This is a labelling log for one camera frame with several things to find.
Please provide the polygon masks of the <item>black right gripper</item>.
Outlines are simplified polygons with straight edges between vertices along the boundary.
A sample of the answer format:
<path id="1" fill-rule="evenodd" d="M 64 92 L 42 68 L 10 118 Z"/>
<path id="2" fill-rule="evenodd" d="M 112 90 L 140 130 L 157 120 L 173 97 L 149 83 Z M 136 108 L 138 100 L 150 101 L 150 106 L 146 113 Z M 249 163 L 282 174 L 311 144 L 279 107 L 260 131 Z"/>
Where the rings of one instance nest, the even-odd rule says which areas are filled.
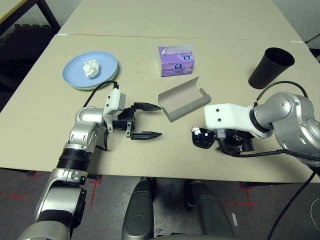
<path id="1" fill-rule="evenodd" d="M 223 153 L 252 152 L 254 150 L 253 138 L 251 133 L 241 130 L 218 129 L 216 131 L 218 149 Z"/>

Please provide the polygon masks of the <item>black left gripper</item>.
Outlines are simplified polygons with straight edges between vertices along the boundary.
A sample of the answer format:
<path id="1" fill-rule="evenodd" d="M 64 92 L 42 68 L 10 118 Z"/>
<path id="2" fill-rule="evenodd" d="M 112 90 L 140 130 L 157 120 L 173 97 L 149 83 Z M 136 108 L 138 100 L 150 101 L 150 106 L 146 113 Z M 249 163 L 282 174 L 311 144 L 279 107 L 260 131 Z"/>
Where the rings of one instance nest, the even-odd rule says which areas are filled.
<path id="1" fill-rule="evenodd" d="M 134 102 L 128 108 L 125 108 L 114 120 L 113 128 L 126 132 L 126 137 L 131 140 L 149 140 L 160 137 L 162 133 L 154 131 L 135 132 L 135 112 L 142 110 L 145 112 L 154 112 L 161 110 L 161 107 L 147 103 L 147 102 Z"/>

